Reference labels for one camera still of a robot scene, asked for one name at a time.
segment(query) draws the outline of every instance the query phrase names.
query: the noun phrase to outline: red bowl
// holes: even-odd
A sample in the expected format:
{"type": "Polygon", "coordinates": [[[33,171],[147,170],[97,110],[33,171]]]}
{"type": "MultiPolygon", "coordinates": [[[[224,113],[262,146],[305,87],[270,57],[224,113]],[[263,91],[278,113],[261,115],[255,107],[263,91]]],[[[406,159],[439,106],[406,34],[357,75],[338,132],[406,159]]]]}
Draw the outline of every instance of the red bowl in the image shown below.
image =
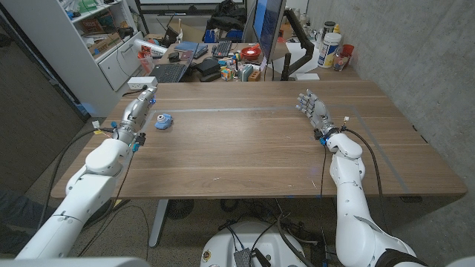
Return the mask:
{"type": "Polygon", "coordinates": [[[259,47],[246,47],[242,49],[241,53],[247,60],[256,60],[258,59],[259,55],[261,54],[261,49],[259,47]]]}

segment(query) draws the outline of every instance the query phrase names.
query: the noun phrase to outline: shelf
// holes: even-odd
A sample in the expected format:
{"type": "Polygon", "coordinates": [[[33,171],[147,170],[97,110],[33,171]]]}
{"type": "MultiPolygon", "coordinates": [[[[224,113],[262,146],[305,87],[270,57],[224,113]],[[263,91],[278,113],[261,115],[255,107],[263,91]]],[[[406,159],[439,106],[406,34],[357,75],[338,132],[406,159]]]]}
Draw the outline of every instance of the shelf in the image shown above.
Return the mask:
{"type": "Polygon", "coordinates": [[[112,52],[114,52],[115,50],[117,50],[117,48],[121,47],[123,44],[125,44],[126,41],[128,41],[131,37],[130,36],[126,36],[122,41],[118,42],[114,47],[112,47],[111,49],[105,51],[105,53],[103,53],[102,55],[98,56],[97,59],[94,59],[94,61],[96,63],[99,63],[101,62],[103,59],[105,59],[107,56],[109,56],[110,54],[112,54],[112,52]]]}
{"type": "Polygon", "coordinates": [[[84,12],[84,13],[81,13],[81,16],[79,17],[76,17],[76,18],[73,18],[71,19],[71,22],[73,23],[76,23],[76,22],[80,22],[82,21],[83,19],[86,19],[94,14],[97,14],[103,10],[106,10],[108,9],[109,7],[115,5],[115,4],[118,4],[120,3],[121,1],[123,0],[116,0],[114,3],[112,4],[101,4],[101,5],[97,5],[97,8],[95,10],[91,10],[91,11],[88,11],[88,12],[84,12]]]}

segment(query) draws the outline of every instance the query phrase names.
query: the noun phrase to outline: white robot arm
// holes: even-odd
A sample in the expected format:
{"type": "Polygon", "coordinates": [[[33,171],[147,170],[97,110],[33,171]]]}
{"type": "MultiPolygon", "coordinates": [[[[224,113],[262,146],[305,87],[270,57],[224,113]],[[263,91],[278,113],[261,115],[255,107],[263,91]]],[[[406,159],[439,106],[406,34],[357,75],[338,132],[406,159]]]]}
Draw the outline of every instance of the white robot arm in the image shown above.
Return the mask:
{"type": "Polygon", "coordinates": [[[427,266],[409,245],[386,234],[373,221],[364,195],[363,150],[335,127],[324,103],[310,90],[297,109],[310,118],[315,136],[333,152],[330,175],[337,187],[336,252],[348,267],[427,266]]]}
{"type": "Polygon", "coordinates": [[[112,197],[124,169],[119,159],[143,145],[145,134],[137,133],[155,103],[156,92],[157,88],[148,88],[127,106],[112,138],[104,140],[86,157],[85,165],[68,182],[66,198],[16,260],[68,255],[86,221],[112,197]]]}

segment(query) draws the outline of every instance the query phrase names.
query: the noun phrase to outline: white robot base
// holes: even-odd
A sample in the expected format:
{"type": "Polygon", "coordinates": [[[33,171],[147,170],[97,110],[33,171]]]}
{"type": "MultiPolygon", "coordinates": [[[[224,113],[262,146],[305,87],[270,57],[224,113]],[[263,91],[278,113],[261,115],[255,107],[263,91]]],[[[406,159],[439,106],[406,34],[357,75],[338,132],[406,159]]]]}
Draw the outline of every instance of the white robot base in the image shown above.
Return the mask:
{"type": "MultiPolygon", "coordinates": [[[[269,227],[266,222],[238,222],[231,225],[230,228],[239,237],[244,248],[251,249],[254,242],[269,227]]],[[[287,239],[295,248],[304,254],[302,246],[290,234],[285,234],[287,239]]],[[[242,247],[235,237],[236,248],[238,251],[242,247]]],[[[304,267],[305,265],[293,254],[290,248],[283,242],[276,226],[272,226],[258,240],[255,246],[263,256],[265,256],[271,266],[292,266],[304,267]]],[[[225,267],[236,266],[234,259],[235,245],[231,231],[227,228],[219,231],[205,245],[201,255],[200,267],[225,267]]],[[[261,266],[256,257],[252,258],[253,266],[261,266]]]]}

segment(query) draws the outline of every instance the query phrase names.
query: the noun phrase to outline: table leg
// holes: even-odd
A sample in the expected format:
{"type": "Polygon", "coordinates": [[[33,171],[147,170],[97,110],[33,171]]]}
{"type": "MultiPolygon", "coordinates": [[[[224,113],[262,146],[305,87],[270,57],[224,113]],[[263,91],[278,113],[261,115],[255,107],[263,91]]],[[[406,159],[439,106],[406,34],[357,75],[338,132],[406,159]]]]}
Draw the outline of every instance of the table leg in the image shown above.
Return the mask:
{"type": "Polygon", "coordinates": [[[162,231],[163,223],[165,222],[166,207],[168,200],[159,200],[157,205],[157,213],[155,214],[154,224],[151,227],[150,239],[148,240],[148,246],[155,248],[158,246],[158,239],[160,238],[160,232],[162,231]]]}

